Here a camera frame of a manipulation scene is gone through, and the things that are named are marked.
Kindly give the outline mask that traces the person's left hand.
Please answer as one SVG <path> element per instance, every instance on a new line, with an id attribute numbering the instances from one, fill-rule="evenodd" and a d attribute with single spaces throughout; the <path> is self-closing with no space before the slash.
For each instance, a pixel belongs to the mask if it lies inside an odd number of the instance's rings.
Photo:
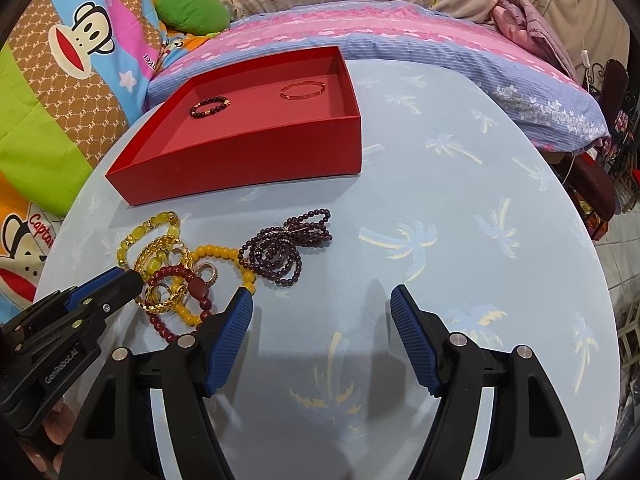
<path id="1" fill-rule="evenodd" d="M 34 466 L 46 477 L 54 471 L 60 472 L 64 457 L 63 446 L 73 430 L 75 415 L 63 400 L 58 400 L 49 414 L 43 419 L 41 428 L 45 450 L 34 445 L 34 440 L 22 441 L 21 448 L 32 461 Z"/>

